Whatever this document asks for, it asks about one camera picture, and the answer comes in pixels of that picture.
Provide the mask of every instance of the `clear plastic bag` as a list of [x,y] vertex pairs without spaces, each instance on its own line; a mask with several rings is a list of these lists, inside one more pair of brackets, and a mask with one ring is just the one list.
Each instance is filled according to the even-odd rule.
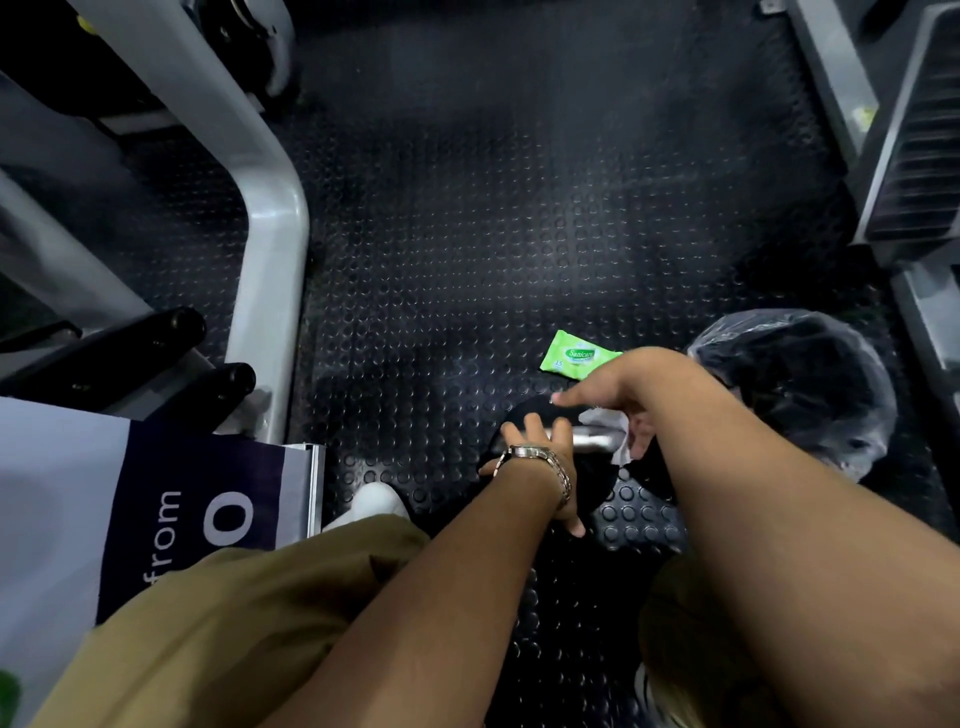
[[887,452],[897,398],[880,357],[825,313],[758,308],[724,316],[687,353],[779,434],[859,481]]

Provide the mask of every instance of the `khaki pants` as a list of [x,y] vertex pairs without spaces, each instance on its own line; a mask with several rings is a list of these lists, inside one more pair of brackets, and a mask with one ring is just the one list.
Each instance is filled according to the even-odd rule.
[[426,545],[375,516],[164,575],[87,637],[34,728],[253,728]]
[[[90,633],[33,726],[253,728],[427,541],[376,516],[166,574]],[[654,697],[680,725],[790,725],[692,557],[658,574],[639,639]]]
[[675,556],[657,574],[640,610],[639,636],[653,697],[675,723],[793,725],[694,556]]

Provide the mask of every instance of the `wristwatch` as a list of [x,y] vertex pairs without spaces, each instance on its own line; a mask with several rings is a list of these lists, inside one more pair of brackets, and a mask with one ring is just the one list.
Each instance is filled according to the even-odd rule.
[[557,478],[560,480],[560,487],[564,491],[557,510],[559,511],[569,503],[570,494],[573,491],[573,483],[570,482],[570,476],[566,474],[566,469],[563,463],[560,462],[560,458],[557,457],[552,449],[540,445],[510,445],[503,451],[503,454],[500,455],[500,459],[496,461],[496,466],[493,468],[493,477],[496,477],[500,466],[503,465],[509,457],[533,457],[538,460],[545,460],[546,464],[553,468],[554,473],[557,474]]

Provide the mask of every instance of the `hand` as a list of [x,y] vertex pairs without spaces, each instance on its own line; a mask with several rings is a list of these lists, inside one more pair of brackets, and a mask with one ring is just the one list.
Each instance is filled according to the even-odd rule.
[[[563,417],[554,420],[550,433],[552,439],[547,437],[546,430],[543,429],[543,422],[540,421],[540,415],[535,412],[531,412],[523,418],[523,427],[524,432],[520,432],[513,423],[504,423],[500,427],[500,432],[507,447],[511,445],[538,445],[553,450],[570,478],[570,500],[557,511],[554,520],[560,521],[566,527],[566,530],[578,539],[583,538],[587,535],[587,529],[577,516],[577,469],[573,467],[573,427],[570,425],[570,421]],[[543,463],[543,466],[553,474],[549,465]],[[495,467],[496,460],[491,460],[480,469],[480,474],[493,475],[493,468]]]
[[678,352],[655,347],[634,349],[597,367],[582,382],[565,392],[553,395],[550,400],[558,407],[585,404],[620,410],[629,420],[630,455],[639,459],[650,447],[656,431],[650,413],[646,411],[637,394],[638,378],[643,376],[643,372],[651,365],[677,367],[682,363],[688,366],[690,359]]

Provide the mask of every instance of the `metal grate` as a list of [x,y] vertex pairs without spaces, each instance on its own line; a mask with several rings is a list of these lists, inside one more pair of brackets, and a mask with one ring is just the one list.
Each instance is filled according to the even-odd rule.
[[957,234],[960,209],[960,5],[927,10],[864,219],[869,241]]

